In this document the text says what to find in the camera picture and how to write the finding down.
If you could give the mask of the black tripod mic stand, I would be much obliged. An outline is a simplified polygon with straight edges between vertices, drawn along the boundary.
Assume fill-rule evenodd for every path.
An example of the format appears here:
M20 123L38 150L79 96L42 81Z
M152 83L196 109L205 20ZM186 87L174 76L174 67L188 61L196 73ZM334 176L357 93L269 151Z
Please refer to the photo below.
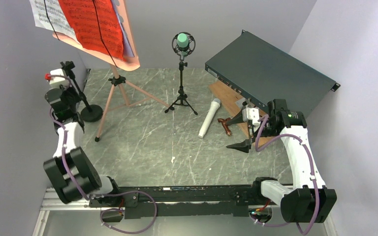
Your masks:
M164 110L166 114L169 111L175 110L174 106L182 106L182 107L189 107L195 115L198 115L198 112L196 112L195 109L191 106L191 104L187 101L188 96L184 91L183 70L187 66L188 66L188 63L185 62L185 56L180 56L180 62L179 62L180 84L179 84L179 89L178 89L178 97L167 109Z

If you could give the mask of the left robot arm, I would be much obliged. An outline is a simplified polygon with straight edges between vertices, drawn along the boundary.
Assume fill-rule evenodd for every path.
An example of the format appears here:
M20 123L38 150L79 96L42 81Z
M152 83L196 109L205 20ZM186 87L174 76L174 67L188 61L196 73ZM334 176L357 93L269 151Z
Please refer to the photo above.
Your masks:
M73 93L73 88L52 88L44 96L51 106L50 117L58 135L57 149L43 163L44 171L64 204L102 197L114 207L121 202L122 193L111 177L98 174L81 147L84 121L77 112Z

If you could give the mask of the white handheld microphone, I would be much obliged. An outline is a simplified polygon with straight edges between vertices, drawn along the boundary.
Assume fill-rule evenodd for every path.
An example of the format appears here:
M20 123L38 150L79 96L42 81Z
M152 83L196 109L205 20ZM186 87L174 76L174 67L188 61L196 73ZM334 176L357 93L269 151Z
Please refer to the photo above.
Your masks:
M199 130L199 133L198 133L199 138L203 138L205 136L208 128L210 127L212 119L214 118L215 113L217 112L220 106L221 106L221 101L218 98L213 99L213 101L211 102L210 108L208 110L208 113Z

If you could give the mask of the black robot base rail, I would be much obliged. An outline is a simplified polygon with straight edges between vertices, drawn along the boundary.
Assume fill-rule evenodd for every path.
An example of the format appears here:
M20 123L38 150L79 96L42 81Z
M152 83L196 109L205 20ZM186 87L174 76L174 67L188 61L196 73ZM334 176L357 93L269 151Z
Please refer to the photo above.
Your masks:
M123 207L125 219L157 216L248 217L269 201L253 184L119 187L119 196L94 198L91 208Z

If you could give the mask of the green condenser microphone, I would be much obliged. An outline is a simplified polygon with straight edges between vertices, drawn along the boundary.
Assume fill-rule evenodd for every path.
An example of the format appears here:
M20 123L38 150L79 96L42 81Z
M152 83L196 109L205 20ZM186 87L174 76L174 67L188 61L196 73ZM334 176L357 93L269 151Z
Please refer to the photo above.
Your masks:
M192 54L195 47L196 41L188 32L180 32L172 39L172 49L179 56L185 57Z

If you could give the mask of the black round-base mic stand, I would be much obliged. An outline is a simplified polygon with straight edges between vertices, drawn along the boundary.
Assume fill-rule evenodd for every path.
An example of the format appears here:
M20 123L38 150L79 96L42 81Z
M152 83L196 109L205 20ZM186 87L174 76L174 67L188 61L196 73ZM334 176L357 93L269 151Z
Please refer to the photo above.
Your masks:
M66 76L69 77L75 85L78 92L80 100L84 103L85 108L81 111L80 115L85 122L96 122L102 118L103 109L99 105L90 105L83 91L80 89L75 74L73 73L73 68L75 67L74 62L65 61L60 62L62 69L65 71Z

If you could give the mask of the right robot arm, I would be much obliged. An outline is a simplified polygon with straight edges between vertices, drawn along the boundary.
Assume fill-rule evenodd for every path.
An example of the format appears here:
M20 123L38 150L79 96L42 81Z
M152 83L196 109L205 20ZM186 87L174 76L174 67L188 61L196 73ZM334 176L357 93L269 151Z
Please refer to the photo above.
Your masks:
M245 104L241 111L228 119L227 126L247 123L249 137L227 148L248 153L260 152L281 140L292 172L291 188L273 177L258 177L253 183L252 199L257 204L267 200L277 204L287 223L323 223L333 208L337 194L329 189L318 172L309 140L305 116L290 110L284 99L267 104L269 112L261 116L259 109Z

